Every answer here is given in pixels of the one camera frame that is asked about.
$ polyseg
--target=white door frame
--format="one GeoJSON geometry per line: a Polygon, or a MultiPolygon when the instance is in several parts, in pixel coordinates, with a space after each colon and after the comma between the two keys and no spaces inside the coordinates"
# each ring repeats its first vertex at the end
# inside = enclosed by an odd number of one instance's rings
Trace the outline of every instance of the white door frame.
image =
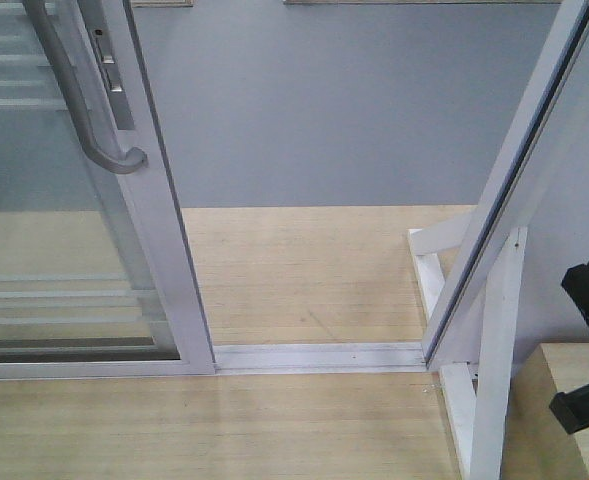
{"type": "Polygon", "coordinates": [[[76,2],[57,1],[57,16],[68,36],[64,43],[74,50],[70,53],[76,62],[82,86],[90,92],[86,101],[94,111],[103,111],[107,131],[104,138],[99,140],[107,150],[117,147],[123,151],[139,147],[147,154],[146,166],[132,174],[118,176],[118,182],[164,307],[180,360],[0,363],[0,379],[193,375],[215,372],[214,355],[194,265],[145,74],[131,7],[127,0],[100,0],[100,3],[136,125],[134,131],[116,129],[76,2]]]}

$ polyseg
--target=white wooden stand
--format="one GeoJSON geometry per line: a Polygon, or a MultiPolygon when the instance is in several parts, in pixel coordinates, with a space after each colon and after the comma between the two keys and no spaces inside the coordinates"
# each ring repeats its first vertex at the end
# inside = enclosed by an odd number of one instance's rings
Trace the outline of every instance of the white wooden stand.
{"type": "Polygon", "coordinates": [[[476,392],[467,364],[440,368],[463,480],[500,476],[526,237],[512,230],[487,278],[476,392]]]}
{"type": "Polygon", "coordinates": [[[471,216],[472,212],[463,213],[428,228],[411,229],[408,232],[410,254],[427,323],[445,285],[438,252],[461,244],[471,216]]]}

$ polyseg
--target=metal door handle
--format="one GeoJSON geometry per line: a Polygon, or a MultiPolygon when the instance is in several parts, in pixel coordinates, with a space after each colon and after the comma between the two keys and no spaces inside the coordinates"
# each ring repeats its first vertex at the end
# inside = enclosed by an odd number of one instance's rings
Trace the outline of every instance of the metal door handle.
{"type": "Polygon", "coordinates": [[[74,72],[74,67],[65,52],[63,42],[56,33],[54,25],[45,9],[45,0],[22,0],[27,16],[36,30],[38,40],[45,56],[52,65],[56,83],[72,117],[72,124],[87,157],[105,170],[112,173],[127,174],[138,170],[147,160],[147,154],[140,148],[133,147],[114,158],[99,147],[90,122],[83,91],[74,72]]]}

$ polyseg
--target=wooden board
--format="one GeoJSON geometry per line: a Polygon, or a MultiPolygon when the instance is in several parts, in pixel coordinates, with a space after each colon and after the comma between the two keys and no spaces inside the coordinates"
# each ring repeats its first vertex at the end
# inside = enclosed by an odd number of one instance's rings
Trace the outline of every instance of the wooden board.
{"type": "Polygon", "coordinates": [[[470,208],[183,209],[214,343],[419,340],[407,230],[470,208]]]}
{"type": "Polygon", "coordinates": [[[567,435],[548,405],[556,392],[589,383],[589,344],[543,344],[514,380],[516,406],[525,419],[544,478],[589,479],[589,429],[567,435]]]}
{"type": "Polygon", "coordinates": [[[0,480],[455,480],[431,374],[0,382],[0,480]]]}

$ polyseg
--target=glass door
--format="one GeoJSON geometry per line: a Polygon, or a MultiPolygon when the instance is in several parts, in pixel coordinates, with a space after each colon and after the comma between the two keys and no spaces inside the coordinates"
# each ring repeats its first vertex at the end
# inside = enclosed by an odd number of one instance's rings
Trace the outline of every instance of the glass door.
{"type": "Polygon", "coordinates": [[[0,1],[0,378],[212,371],[129,2],[0,1]]]}

